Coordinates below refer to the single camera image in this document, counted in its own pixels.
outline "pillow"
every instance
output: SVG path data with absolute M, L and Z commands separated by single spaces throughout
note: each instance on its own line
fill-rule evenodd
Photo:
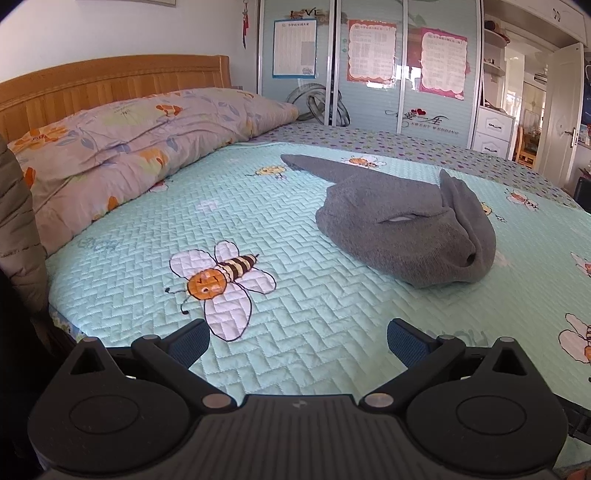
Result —
M 198 158 L 296 120 L 297 108 L 233 89 L 110 103 L 11 143 L 51 255 L 94 220 Z

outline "drawer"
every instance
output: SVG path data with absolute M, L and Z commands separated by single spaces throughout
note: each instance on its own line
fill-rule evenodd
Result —
M 476 132 L 509 141 L 513 130 L 513 118 L 488 109 L 478 109 Z
M 472 150 L 476 150 L 482 153 L 488 153 L 489 155 L 496 155 L 497 157 L 506 158 L 507 149 L 509 148 L 509 142 L 500 140 L 489 135 L 476 133 L 474 135 L 474 143 L 472 144 Z

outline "bee print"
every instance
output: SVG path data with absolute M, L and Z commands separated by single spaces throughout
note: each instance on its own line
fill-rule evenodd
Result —
M 585 275 L 591 278 L 591 262 L 584 258 L 581 258 L 577 254 L 570 253 L 570 256 L 574 258 L 574 261 L 577 264 L 577 268 L 583 272 Z
M 285 167 L 280 165 L 271 166 L 271 167 L 263 167 L 259 168 L 254 175 L 248 175 L 249 177 L 253 176 L 273 176 L 277 180 L 287 180 L 287 177 L 283 175 L 285 173 Z
M 386 162 L 378 160 L 373 155 L 366 155 L 364 157 L 351 157 L 343 160 L 343 163 L 355 165 L 362 168 L 378 168 L 386 165 Z
M 490 216 L 490 214 L 493 213 L 492 208 L 490 208 L 486 203 L 481 202 L 480 205 L 482 206 L 482 209 L 484 210 L 484 213 L 486 214 L 486 216 Z M 507 220 L 505 220 L 502 216 L 497 215 L 496 213 L 495 213 L 495 217 L 500 222 L 507 223 Z
M 212 333 L 231 342 L 239 339 L 251 318 L 252 303 L 248 292 L 267 294 L 275 290 L 275 279 L 255 268 L 258 256 L 240 255 L 233 242 L 216 245 L 215 259 L 205 250 L 188 250 L 170 258 L 170 270 L 187 280 L 187 298 L 203 302 L 205 321 Z
M 591 326 L 583 323 L 572 313 L 567 313 L 564 318 L 574 331 L 560 332 L 558 335 L 560 346 L 577 362 L 588 364 L 591 360 Z
M 509 193 L 509 195 L 507 195 L 507 200 L 510 202 L 525 205 L 528 210 L 533 211 L 538 209 L 538 204 L 536 202 L 532 202 L 523 193 L 516 192 L 515 190 L 513 190 L 513 192 L 509 192 L 509 190 L 507 190 L 507 193 Z

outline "sliding wardrobe door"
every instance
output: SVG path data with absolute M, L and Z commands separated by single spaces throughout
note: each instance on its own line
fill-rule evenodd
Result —
M 258 93 L 291 102 L 300 120 L 328 124 L 326 79 L 332 75 L 333 0 L 261 0 Z
M 408 0 L 401 133 L 470 146 L 481 36 L 480 0 Z
M 403 0 L 336 0 L 332 125 L 396 133 L 403 46 Z

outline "bee wing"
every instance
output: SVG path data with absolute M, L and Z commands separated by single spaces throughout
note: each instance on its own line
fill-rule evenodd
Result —
M 213 268 L 216 261 L 204 250 L 187 250 L 170 257 L 170 270 L 179 277 L 191 280 L 195 273 Z
M 238 255 L 238 247 L 233 242 L 223 240 L 216 245 L 215 256 L 218 262 L 230 260 L 231 258 L 237 257 Z
M 581 258 L 577 254 L 574 254 L 572 252 L 570 253 L 570 256 L 573 257 L 574 261 L 577 262 L 577 265 L 580 266 L 581 268 L 583 268 L 585 273 L 587 273 L 587 270 L 585 269 L 585 263 L 589 263 L 589 262 L 587 260 L 585 260 L 584 258 Z
M 589 363 L 589 359 L 585 356 L 585 347 L 588 345 L 584 338 L 572 332 L 571 330 L 563 330 L 558 335 L 558 341 L 563 350 L 573 357 L 577 362 Z
M 228 283 L 221 295 L 205 301 L 205 321 L 212 333 L 231 342 L 239 339 L 251 319 L 252 304 L 246 291 Z
M 247 290 L 256 291 L 257 293 L 269 293 L 275 290 L 277 283 L 275 279 L 258 268 L 252 268 L 246 272 L 240 278 L 235 280 L 236 283 L 240 284 Z
M 577 332 L 582 338 L 587 336 L 587 325 L 581 322 L 581 320 L 579 320 L 575 315 L 572 313 L 567 313 L 564 318 L 572 325 L 574 331 Z

